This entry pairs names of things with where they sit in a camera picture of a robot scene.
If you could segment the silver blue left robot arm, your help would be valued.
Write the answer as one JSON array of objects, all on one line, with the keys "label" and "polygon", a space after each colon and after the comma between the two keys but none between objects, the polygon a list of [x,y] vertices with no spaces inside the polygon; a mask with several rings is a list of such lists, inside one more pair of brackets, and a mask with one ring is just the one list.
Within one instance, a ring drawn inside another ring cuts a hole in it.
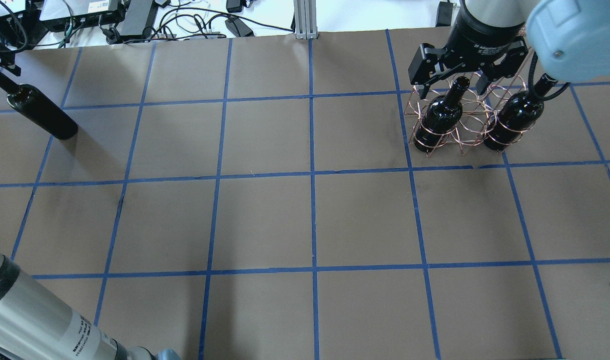
[{"label": "silver blue left robot arm", "polygon": [[126,348],[0,253],[0,360],[178,360]]}]

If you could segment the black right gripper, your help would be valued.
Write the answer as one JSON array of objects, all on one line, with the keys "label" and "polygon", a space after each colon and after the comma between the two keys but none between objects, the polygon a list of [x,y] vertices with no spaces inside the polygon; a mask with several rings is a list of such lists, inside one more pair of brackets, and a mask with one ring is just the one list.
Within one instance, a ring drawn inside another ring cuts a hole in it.
[{"label": "black right gripper", "polygon": [[425,100],[431,87],[455,73],[480,71],[475,85],[477,96],[485,95],[493,82],[512,78],[527,56],[519,31],[524,23],[492,26],[481,22],[469,10],[459,10],[447,43],[436,48],[422,43],[408,67],[411,85]]}]

